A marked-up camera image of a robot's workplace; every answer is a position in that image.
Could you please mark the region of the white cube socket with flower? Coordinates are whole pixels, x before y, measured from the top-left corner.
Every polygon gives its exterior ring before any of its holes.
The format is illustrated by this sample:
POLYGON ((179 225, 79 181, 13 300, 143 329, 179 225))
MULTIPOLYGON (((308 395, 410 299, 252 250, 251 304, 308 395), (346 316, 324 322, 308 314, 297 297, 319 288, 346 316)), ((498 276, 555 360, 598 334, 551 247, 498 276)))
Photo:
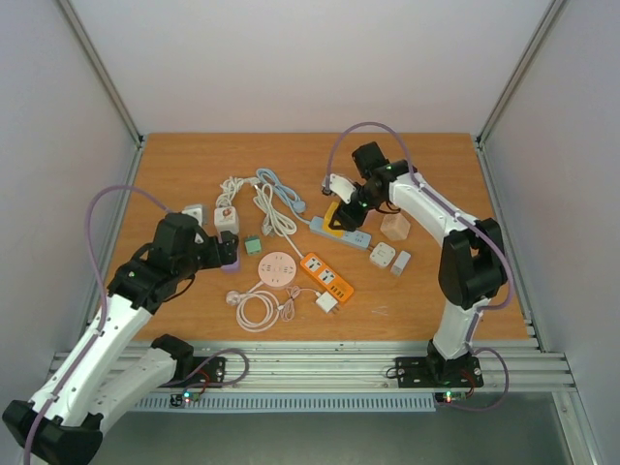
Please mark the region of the white cube socket with flower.
POLYGON ((216 232, 239 234, 240 222, 234 206, 219 206, 214 209, 213 224, 216 232))

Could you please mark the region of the yellow cube socket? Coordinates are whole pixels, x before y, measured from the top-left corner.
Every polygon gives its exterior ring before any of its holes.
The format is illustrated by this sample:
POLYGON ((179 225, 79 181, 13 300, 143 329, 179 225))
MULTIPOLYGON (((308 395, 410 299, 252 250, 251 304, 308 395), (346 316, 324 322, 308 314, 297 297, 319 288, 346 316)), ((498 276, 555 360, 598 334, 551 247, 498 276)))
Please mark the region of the yellow cube socket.
POLYGON ((323 221, 323 228, 326 231, 330 231, 331 230, 331 226, 330 223, 333 219, 333 215, 335 213, 335 211, 337 210, 339 206, 339 202, 338 201, 333 201, 330 206, 327 208, 327 211, 325 212, 325 216, 324 216, 324 221, 323 221))

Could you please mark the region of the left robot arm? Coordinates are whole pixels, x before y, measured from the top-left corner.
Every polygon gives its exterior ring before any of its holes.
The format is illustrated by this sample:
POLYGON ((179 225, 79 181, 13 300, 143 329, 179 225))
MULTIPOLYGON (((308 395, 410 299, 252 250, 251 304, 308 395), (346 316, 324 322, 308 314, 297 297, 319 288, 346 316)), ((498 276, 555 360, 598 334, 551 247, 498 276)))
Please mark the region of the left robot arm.
POLYGON ((239 238, 211 236, 199 220, 169 213, 151 241, 119 266, 91 326, 59 369, 27 401, 14 400, 2 420, 23 447, 23 460, 87 464, 107 431, 149 391, 183 386, 199 367, 194 348, 169 334, 111 382, 111 367, 160 307, 180 295, 177 287, 198 272, 233 264, 239 238))

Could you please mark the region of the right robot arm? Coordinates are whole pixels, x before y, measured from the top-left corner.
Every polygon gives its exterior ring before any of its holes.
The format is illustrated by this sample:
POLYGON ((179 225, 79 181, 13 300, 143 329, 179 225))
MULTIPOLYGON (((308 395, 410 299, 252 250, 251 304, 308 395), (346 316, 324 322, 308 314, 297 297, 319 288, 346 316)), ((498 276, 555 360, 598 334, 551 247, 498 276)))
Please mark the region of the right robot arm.
POLYGON ((361 181, 328 170, 323 191, 339 198, 329 225, 353 232, 370 210, 384 204, 416 220, 439 244, 438 282, 446 299, 442 320, 427 345, 417 375, 433 388, 472 377, 472 339, 491 300, 512 281, 501 228, 496 220, 480 220, 449 202, 424 179, 409 158, 391 162, 376 142, 352 155, 361 181))

